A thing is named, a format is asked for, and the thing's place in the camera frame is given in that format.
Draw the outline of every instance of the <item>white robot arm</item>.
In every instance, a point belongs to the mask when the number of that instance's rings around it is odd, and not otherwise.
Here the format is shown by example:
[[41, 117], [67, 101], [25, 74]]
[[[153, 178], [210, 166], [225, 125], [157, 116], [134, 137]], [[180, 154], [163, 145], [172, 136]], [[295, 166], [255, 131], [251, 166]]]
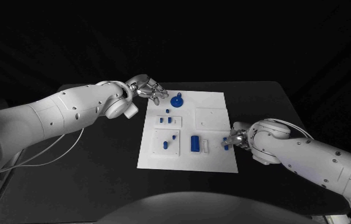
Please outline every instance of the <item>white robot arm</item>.
[[100, 116], [113, 119], [124, 113], [131, 118], [139, 112], [133, 103], [136, 96], [150, 98], [159, 105], [159, 98], [169, 97], [169, 94], [141, 74], [126, 83], [103, 81], [61, 91], [35, 103], [0, 110], [0, 169], [26, 147], [88, 127]]
[[291, 129], [278, 119], [255, 124], [236, 122], [222, 145], [234, 144], [252, 151], [262, 164], [280, 164], [321, 187], [351, 199], [351, 154], [317, 141], [307, 134], [290, 138]]

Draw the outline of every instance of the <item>black background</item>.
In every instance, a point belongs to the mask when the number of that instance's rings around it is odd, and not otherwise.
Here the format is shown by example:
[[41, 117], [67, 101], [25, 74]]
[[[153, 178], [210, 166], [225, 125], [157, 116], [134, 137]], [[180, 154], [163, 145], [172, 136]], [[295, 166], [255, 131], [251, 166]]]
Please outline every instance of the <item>black background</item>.
[[278, 81], [305, 127], [350, 146], [351, 0], [3, 0], [11, 106], [64, 84]]

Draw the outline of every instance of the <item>blue object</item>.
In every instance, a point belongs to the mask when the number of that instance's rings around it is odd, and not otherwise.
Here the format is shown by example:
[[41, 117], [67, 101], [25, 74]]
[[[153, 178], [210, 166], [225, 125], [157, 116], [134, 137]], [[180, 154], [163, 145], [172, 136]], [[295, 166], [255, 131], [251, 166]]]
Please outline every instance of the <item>blue object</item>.
[[175, 107], [180, 107], [183, 105], [182, 93], [179, 93], [177, 96], [172, 98], [170, 104]]
[[[223, 138], [223, 141], [226, 141], [228, 138]], [[229, 145], [225, 145], [225, 150], [229, 150]]]
[[199, 136], [192, 136], [192, 151], [200, 152]]

